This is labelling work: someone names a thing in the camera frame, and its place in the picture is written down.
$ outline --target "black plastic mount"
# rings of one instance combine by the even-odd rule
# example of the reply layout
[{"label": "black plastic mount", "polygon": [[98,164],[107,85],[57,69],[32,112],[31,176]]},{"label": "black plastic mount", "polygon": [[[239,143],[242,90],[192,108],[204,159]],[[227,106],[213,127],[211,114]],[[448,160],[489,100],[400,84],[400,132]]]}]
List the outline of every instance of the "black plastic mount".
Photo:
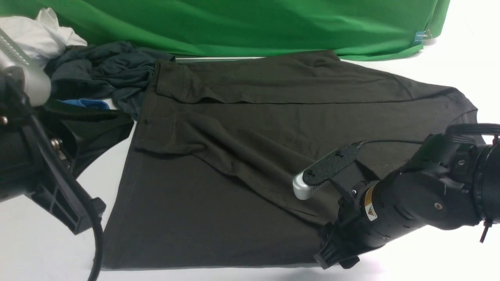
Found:
[{"label": "black plastic mount", "polygon": [[329,181],[341,195],[338,202],[341,217],[335,223],[324,225],[318,233],[322,241],[321,250],[314,258],[323,269],[336,263],[349,269],[360,261],[358,255],[372,250],[362,247],[352,237],[344,236],[346,233],[341,230],[361,215],[358,205],[361,195],[368,189],[367,184],[380,180],[372,170],[357,160],[359,151],[357,143],[339,147],[303,173],[305,184],[324,187],[324,182]]},{"label": "black plastic mount", "polygon": [[[75,192],[61,175],[53,173],[39,148],[21,110],[11,104],[20,88],[0,75],[0,202],[26,195],[65,224],[75,235],[91,227],[90,218]],[[105,151],[126,139],[134,125],[126,113],[117,110],[83,108],[58,100],[49,100],[36,108],[38,119],[54,149],[74,177],[78,177]],[[106,204],[98,197],[91,201],[99,217]]]}]

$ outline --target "black cable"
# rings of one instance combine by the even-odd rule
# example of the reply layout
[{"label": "black cable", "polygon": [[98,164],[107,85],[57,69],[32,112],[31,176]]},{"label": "black cable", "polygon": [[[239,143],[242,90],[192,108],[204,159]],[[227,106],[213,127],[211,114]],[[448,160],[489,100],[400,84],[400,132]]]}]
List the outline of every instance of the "black cable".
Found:
[{"label": "black cable", "polygon": [[92,202],[87,198],[84,189],[80,186],[71,172],[63,165],[59,155],[52,147],[49,137],[45,133],[44,126],[30,105],[29,97],[25,92],[19,89],[11,79],[7,78],[6,84],[10,86],[9,88],[12,90],[12,95],[7,96],[9,104],[13,106],[30,125],[38,140],[40,152],[45,158],[51,172],[56,178],[60,179],[60,183],[66,183],[68,185],[68,188],[81,202],[83,209],[90,219],[95,238],[95,256],[87,281],[96,281],[99,277],[103,263],[103,227],[101,225],[101,218],[99,218]]},{"label": "black cable", "polygon": [[361,147],[366,144],[374,144],[374,143],[403,143],[403,144],[414,144],[421,145],[424,142],[418,140],[406,140],[406,139],[372,139],[372,140],[364,140],[358,142],[358,147]]}]

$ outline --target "blue cloth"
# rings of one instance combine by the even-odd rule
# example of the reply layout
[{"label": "blue cloth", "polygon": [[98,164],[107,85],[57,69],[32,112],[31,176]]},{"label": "blue cloth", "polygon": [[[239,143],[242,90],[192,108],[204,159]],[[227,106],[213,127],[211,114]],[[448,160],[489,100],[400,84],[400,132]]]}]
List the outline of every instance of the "blue cloth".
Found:
[{"label": "blue cloth", "polygon": [[61,102],[65,103],[65,104],[83,107],[83,108],[93,108],[93,109],[101,109],[101,110],[109,110],[110,109],[110,106],[102,100],[80,98],[80,99],[61,100]]}]

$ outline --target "white cloth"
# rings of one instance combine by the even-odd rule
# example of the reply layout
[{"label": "white cloth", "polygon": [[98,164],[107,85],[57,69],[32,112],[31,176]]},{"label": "white cloth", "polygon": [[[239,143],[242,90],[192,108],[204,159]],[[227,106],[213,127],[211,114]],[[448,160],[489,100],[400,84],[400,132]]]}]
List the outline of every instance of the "white cloth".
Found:
[{"label": "white cloth", "polygon": [[42,68],[50,59],[61,56],[67,46],[87,46],[72,28],[59,26],[52,8],[41,9],[36,19],[0,17],[0,29]]}]

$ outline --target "white table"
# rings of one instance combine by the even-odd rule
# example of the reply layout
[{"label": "white table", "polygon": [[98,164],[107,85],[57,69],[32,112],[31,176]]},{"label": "white table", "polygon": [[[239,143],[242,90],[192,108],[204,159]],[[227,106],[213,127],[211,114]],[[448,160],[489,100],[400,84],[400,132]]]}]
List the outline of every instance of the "white table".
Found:
[{"label": "white table", "polygon": [[[499,123],[500,29],[495,0],[453,0],[442,35],[418,55],[400,60],[356,62],[417,81],[454,86],[479,108],[478,120]],[[105,226],[116,199],[131,138],[97,159],[79,177],[93,197],[107,204]],[[500,227],[484,244],[482,227],[441,231],[432,227],[361,256],[353,269],[211,268],[103,271],[100,281],[411,281],[498,280]],[[94,255],[91,230],[78,236],[24,196],[0,204],[0,280],[87,280]]]}]

